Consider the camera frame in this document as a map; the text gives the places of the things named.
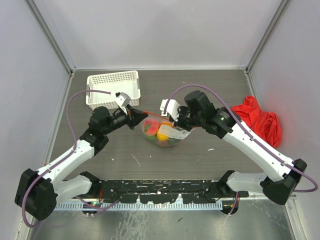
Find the pink yellow peach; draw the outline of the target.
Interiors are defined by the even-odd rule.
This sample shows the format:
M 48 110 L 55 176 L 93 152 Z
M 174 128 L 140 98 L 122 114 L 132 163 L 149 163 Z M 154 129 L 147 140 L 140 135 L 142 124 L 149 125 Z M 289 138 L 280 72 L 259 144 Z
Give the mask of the pink yellow peach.
M 147 119 L 142 125 L 143 133 L 147 136 L 154 136 L 159 129 L 159 122 L 153 118 Z

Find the clear zip top bag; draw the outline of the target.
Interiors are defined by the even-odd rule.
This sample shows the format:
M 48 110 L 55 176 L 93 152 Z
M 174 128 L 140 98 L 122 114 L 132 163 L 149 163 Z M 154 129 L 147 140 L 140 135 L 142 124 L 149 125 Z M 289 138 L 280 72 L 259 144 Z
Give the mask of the clear zip top bag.
M 155 119 L 157 120 L 159 123 L 160 122 L 170 122 L 167 118 L 165 118 L 164 116 L 161 116 L 161 115 L 157 115 L 153 112 L 149 112 L 149 111 L 144 111 L 144 113 L 147 113 L 148 114 L 148 117 L 145 118 L 141 123 L 140 123 L 140 126 L 141 126 L 141 130 L 142 130 L 142 133 L 144 135 L 144 137 L 146 138 L 147 135 L 144 134 L 143 132 L 143 123 L 145 120 L 148 120 L 148 119 Z M 166 136 L 168 136 L 168 139 L 180 139 L 181 141 L 183 141 L 184 139 L 186 139 L 189 135 L 190 135 L 190 131 L 187 131 L 187 130 L 184 130 L 178 126 L 174 126 L 172 124 L 172 126 L 167 126 L 167 125 L 159 125 L 159 128 L 158 128 L 158 131 L 157 133 L 160 133 L 160 134 L 164 134 Z M 167 141 L 150 141 L 160 147 L 173 147 L 175 145 L 168 145 Z

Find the green toy watermelon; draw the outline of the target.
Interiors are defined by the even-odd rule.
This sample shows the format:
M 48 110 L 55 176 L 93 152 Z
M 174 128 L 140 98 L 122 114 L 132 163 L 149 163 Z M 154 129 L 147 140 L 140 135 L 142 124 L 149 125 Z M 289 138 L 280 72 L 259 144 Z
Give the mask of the green toy watermelon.
M 155 142 L 158 140 L 156 135 L 147 135 L 146 138 L 152 142 Z

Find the dark green avocado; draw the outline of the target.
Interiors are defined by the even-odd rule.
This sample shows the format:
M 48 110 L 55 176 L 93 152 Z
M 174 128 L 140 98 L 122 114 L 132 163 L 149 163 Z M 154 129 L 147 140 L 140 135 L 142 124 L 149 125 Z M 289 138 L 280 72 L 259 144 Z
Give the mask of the dark green avocado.
M 169 146 L 175 146 L 180 142 L 181 142 L 181 139 L 176 139 L 176 138 L 170 138 L 170 139 L 167 140 L 167 144 Z

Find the yellow lemon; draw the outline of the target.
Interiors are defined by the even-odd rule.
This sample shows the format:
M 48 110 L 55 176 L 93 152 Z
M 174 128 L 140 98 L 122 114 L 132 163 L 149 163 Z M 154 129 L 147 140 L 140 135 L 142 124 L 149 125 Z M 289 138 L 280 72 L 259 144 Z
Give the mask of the yellow lemon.
M 157 133 L 157 139 L 160 141 L 160 142 L 165 142 L 169 139 L 168 136 L 166 136 L 165 134 L 162 134 L 162 133 Z

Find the orange fruit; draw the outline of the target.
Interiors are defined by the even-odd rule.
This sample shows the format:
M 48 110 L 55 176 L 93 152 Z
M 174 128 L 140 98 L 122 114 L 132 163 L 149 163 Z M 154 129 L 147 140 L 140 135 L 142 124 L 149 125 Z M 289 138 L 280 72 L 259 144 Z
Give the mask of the orange fruit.
M 165 126 L 171 126 L 171 127 L 173 126 L 173 124 L 171 122 L 169 122 L 169 121 L 161 121 L 159 123 L 159 125 L 160 126 L 165 125 Z

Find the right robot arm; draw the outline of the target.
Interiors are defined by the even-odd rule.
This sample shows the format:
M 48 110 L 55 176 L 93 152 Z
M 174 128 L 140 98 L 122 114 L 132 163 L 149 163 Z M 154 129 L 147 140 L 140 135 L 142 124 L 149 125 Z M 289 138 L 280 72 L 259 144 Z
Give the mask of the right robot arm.
M 215 108 L 207 95 L 195 90 L 184 97 L 185 105 L 174 99 L 163 104 L 174 125 L 186 131 L 202 128 L 208 134 L 235 146 L 262 170 L 262 173 L 229 171 L 219 191 L 225 197 L 248 191 L 264 194 L 269 200 L 285 205 L 307 168 L 302 159 L 287 157 L 255 134 L 228 107 Z

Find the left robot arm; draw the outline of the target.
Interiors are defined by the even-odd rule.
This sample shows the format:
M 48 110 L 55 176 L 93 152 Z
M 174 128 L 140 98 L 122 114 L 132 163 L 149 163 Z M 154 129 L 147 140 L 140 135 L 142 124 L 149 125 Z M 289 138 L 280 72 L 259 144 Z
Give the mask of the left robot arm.
M 66 176 L 96 156 L 107 145 L 108 134 L 123 126 L 133 129 L 147 117 L 147 113 L 130 105 L 114 113 L 106 107 L 95 108 L 88 129 L 69 150 L 38 170 L 28 168 L 21 174 L 14 202 L 21 207 L 23 219 L 30 214 L 42 221 L 64 201 L 81 195 L 97 197 L 102 188 L 98 177 L 87 171 L 70 180 Z

